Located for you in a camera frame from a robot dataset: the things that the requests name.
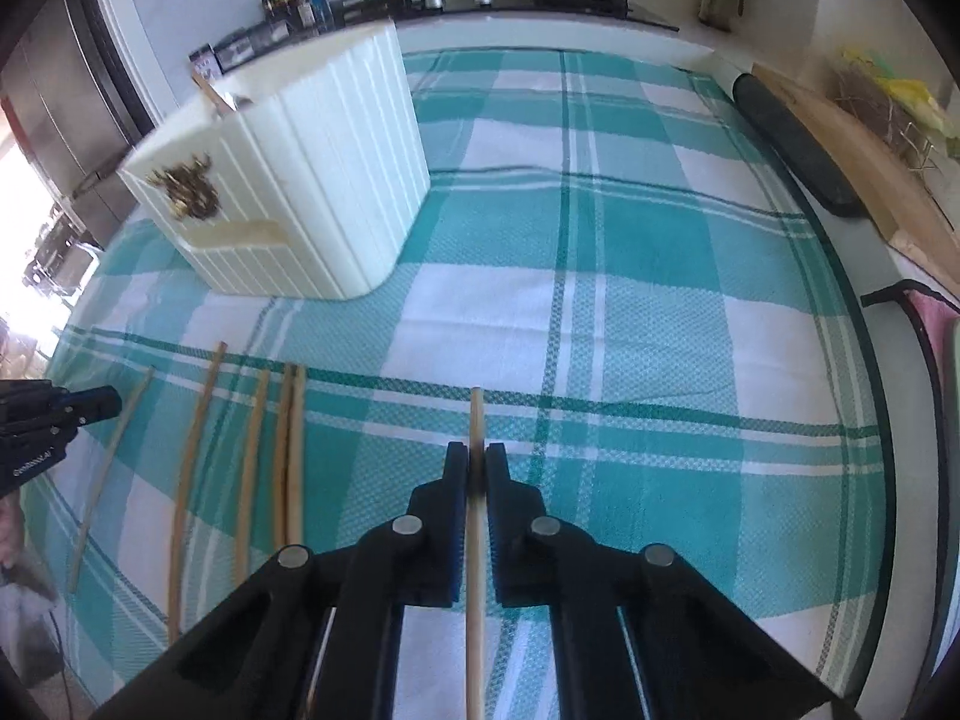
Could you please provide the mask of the wooden chopstick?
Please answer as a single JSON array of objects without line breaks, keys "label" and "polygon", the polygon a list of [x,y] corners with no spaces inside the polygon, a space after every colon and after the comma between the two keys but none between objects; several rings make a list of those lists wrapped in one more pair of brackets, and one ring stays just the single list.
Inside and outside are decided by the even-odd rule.
[{"label": "wooden chopstick", "polygon": [[293,382],[286,472],[286,533],[291,544],[302,541],[302,457],[304,457],[304,400],[306,367],[298,366]]},{"label": "wooden chopstick", "polygon": [[70,567],[68,567],[67,593],[69,595],[73,595],[76,592],[76,587],[78,587],[80,572],[82,572],[83,554],[85,554],[89,532],[91,532],[91,527],[93,527],[96,509],[98,509],[99,500],[101,500],[101,496],[103,495],[110,468],[114,465],[117,452],[119,452],[121,448],[122,439],[125,433],[127,433],[127,427],[130,421],[132,421],[135,411],[137,411],[137,406],[139,406],[140,400],[153,380],[153,374],[155,374],[155,369],[148,367],[143,374],[142,380],[137,383],[137,387],[133,388],[130,395],[128,395],[128,399],[125,400],[124,408],[122,408],[121,414],[117,418],[114,433],[110,436],[109,444],[107,444],[103,461],[101,461],[96,476],[91,480],[91,484],[89,485],[82,525],[80,525],[80,530],[78,530],[75,546],[73,546],[73,553],[71,553]]},{"label": "wooden chopstick", "polygon": [[244,455],[241,465],[241,483],[239,483],[238,510],[236,511],[235,561],[233,561],[233,582],[241,585],[249,575],[249,543],[251,543],[252,504],[256,487],[257,460],[259,460],[260,429],[267,403],[267,390],[270,383],[270,371],[262,369],[257,377],[254,392],[254,405],[245,429]]},{"label": "wooden chopstick", "polygon": [[286,544],[286,463],[288,463],[288,440],[290,440],[290,413],[293,399],[295,366],[287,362],[283,366],[277,424],[275,424],[274,466],[272,466],[272,536],[274,550]]},{"label": "wooden chopstick", "polygon": [[212,83],[210,83],[205,76],[200,75],[196,71],[190,73],[190,78],[194,85],[199,88],[200,93],[206,99],[206,102],[215,109],[215,112],[220,117],[226,117],[226,115],[231,115],[235,112],[236,108],[233,106],[228,99],[223,98],[218,91],[213,88]]},{"label": "wooden chopstick", "polygon": [[483,390],[470,390],[469,492],[466,512],[466,711],[485,718],[485,610],[487,609],[487,498]]},{"label": "wooden chopstick", "polygon": [[212,360],[206,371],[199,399],[195,403],[194,414],[190,421],[189,433],[182,450],[181,468],[179,468],[178,490],[176,491],[176,505],[172,514],[171,543],[169,543],[169,572],[167,573],[167,643],[174,644],[181,635],[182,617],[182,571],[184,570],[185,527],[187,527],[187,511],[194,484],[195,461],[202,444],[203,429],[205,429],[206,413],[210,408],[213,390],[217,385],[223,358],[228,351],[228,344],[224,341],[213,349]]}]

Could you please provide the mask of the grey refrigerator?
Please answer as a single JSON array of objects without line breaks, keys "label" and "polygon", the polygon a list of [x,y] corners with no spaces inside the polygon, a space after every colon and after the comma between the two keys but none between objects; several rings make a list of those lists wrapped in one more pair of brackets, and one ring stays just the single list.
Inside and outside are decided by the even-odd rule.
[{"label": "grey refrigerator", "polygon": [[3,65],[2,99],[25,156],[107,247],[137,208],[119,166],[153,121],[98,0],[46,0]]}]

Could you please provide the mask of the cream utensil holder box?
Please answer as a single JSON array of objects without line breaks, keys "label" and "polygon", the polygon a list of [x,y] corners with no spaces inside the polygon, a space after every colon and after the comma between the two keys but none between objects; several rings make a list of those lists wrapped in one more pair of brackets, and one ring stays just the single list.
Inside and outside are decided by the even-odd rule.
[{"label": "cream utensil holder box", "polygon": [[430,190],[397,29],[309,39],[214,85],[127,156],[119,176],[218,293],[361,298],[391,276]]}]

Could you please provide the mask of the teal plaid tablecloth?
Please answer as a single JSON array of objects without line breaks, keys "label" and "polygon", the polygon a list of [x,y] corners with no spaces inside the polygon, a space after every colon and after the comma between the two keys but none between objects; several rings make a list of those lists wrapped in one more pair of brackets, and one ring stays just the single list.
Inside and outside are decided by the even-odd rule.
[{"label": "teal plaid tablecloth", "polygon": [[812,207],[709,76],[615,55],[405,60],[433,185],[394,273],[348,302],[213,293],[146,216],[94,273],[50,361],[140,400],[82,572],[68,567],[112,429],[23,493],[64,590],[65,656],[104,702],[167,644],[182,450],[195,461],[181,624],[233,588],[262,369],[306,367],[302,534],[318,553],[400,514],[485,394],[487,434],[597,541],[660,541],[833,691],[862,688],[887,577],[889,429],[856,293]]}]

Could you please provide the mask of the condiment bottles group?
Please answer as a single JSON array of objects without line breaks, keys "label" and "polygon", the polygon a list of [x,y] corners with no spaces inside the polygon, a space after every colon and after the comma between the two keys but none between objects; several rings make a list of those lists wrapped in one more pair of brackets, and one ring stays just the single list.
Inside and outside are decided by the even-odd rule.
[{"label": "condiment bottles group", "polygon": [[290,29],[327,31],[334,26],[327,0],[260,0],[268,21],[285,21]]}]

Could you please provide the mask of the wooden cutting board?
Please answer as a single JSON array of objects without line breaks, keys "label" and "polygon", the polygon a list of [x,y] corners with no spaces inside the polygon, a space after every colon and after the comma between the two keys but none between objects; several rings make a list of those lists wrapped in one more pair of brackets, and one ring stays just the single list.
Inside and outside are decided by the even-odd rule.
[{"label": "wooden cutting board", "polygon": [[830,154],[884,241],[957,294],[957,234],[921,179],[862,122],[822,94],[765,65],[754,64],[752,71]]}]

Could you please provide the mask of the black rolled mat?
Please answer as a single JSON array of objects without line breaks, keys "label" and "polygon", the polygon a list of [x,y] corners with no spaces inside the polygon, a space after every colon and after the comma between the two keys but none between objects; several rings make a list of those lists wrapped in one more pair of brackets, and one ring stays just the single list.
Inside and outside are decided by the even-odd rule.
[{"label": "black rolled mat", "polygon": [[752,73],[732,83],[740,114],[825,210],[840,218],[866,218],[867,210],[838,164],[781,99]]}]

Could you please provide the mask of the black gas stove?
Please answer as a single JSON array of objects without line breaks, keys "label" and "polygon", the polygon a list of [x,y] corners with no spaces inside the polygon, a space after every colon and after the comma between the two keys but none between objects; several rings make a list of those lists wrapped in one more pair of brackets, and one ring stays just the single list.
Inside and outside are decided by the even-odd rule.
[{"label": "black gas stove", "polygon": [[329,5],[337,28],[361,25],[368,21],[428,20],[441,15],[493,13],[494,11],[544,11],[562,15],[596,16],[607,20],[628,21],[679,32],[663,16],[633,4],[631,0],[335,0]]}]

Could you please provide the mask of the glass french press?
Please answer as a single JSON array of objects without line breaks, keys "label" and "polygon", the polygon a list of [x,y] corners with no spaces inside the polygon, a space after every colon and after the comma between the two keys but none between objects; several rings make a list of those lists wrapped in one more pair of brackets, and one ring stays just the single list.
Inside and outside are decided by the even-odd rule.
[{"label": "glass french press", "polygon": [[745,0],[700,0],[698,21],[722,32],[731,32],[734,21],[743,15]]}]

